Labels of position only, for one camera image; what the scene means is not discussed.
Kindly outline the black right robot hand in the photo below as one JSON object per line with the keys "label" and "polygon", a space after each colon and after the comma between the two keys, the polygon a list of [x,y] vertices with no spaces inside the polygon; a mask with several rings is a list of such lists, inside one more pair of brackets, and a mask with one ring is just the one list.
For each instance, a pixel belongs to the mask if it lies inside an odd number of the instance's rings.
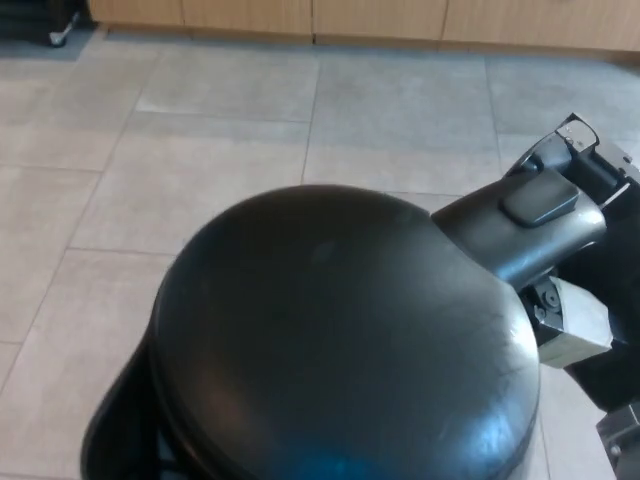
{"label": "black right robot hand", "polygon": [[630,154],[576,113],[527,149],[507,173],[545,169],[581,189],[606,221],[604,235],[556,271],[609,309],[610,350],[566,370],[600,410],[618,410],[639,399],[639,169]]}

